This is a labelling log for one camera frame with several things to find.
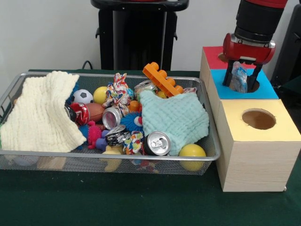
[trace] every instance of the pink spiky toy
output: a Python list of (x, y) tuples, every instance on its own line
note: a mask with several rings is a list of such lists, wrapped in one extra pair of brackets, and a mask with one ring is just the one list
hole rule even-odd
[(102, 131), (95, 125), (94, 121), (88, 122), (88, 126), (90, 126), (88, 131), (88, 148), (95, 149), (97, 139), (102, 137)]

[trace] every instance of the can lid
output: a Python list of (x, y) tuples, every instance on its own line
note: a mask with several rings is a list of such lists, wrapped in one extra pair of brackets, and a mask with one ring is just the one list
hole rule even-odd
[(107, 129), (112, 129), (119, 125), (121, 120), (120, 111), (117, 108), (109, 107), (103, 112), (103, 125)]
[(107, 135), (105, 135), (105, 136), (109, 136), (109, 135), (114, 134), (114, 133), (120, 133), (120, 132), (122, 132), (124, 130), (126, 130), (126, 126), (125, 125), (118, 125), (118, 126), (114, 127), (113, 129), (111, 129), (107, 133)]
[(161, 132), (150, 133), (147, 138), (147, 145), (156, 155), (168, 154), (171, 147), (168, 136)]

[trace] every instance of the black stand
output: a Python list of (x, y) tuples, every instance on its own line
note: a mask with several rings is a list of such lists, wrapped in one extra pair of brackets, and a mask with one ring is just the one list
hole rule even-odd
[(157, 62), (170, 70), (176, 37), (175, 11), (188, 7), (189, 0), (132, 2), (91, 0), (99, 8), (102, 69), (142, 70)]

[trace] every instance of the cream knitted cloth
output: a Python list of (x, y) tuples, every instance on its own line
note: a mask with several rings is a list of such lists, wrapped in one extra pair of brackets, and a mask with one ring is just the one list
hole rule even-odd
[(78, 75), (52, 72), (27, 78), (21, 96), (0, 128), (3, 150), (69, 152), (86, 138), (64, 109)]

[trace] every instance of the brown toy football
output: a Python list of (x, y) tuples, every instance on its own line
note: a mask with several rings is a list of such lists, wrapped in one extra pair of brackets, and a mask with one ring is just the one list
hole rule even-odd
[(105, 110), (102, 105), (97, 103), (89, 103), (86, 104), (87, 108), (89, 109), (90, 113), (90, 120), (98, 122), (100, 119), (102, 119), (103, 111)]

